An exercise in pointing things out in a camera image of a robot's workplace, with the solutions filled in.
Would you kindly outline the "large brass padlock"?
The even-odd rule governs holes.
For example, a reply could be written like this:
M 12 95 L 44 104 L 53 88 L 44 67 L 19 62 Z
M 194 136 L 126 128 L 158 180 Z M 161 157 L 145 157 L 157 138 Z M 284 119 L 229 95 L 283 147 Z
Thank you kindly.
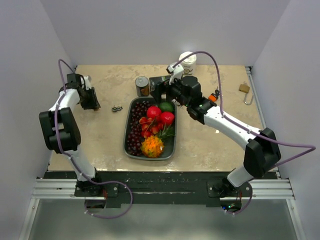
M 248 95 L 249 95 L 250 89 L 251 89 L 250 86 L 246 82 L 240 84 L 239 88 L 238 88 L 239 92 L 244 93 L 243 103 L 247 106 L 250 106 L 254 101 L 253 95 L 251 96 L 251 99 L 248 100 Z

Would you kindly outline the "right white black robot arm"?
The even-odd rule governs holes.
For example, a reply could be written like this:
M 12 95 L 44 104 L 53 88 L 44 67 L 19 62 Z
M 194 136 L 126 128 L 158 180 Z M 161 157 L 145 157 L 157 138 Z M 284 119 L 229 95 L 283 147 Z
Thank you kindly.
M 169 81 L 169 76 L 149 78 L 150 94 L 157 103 L 165 94 L 167 100 L 176 100 L 186 106 L 192 119 L 220 131 L 244 150 L 243 164 L 213 187 L 218 195 L 235 196 L 241 185 L 263 177 L 281 159 L 276 136 L 271 129 L 259 130 L 227 113 L 221 113 L 216 103 L 203 96 L 201 85 L 194 76 L 185 76 L 173 83 Z

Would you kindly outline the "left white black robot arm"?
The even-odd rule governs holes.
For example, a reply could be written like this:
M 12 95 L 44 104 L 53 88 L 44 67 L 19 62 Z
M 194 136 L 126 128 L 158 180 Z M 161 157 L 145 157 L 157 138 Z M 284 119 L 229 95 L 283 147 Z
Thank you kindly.
M 73 115 L 78 104 L 83 110 L 101 108 L 91 77 L 70 73 L 54 105 L 39 113 L 39 122 L 47 148 L 70 162 L 77 177 L 76 189 L 89 196 L 99 196 L 104 184 L 81 147 L 81 133 Z

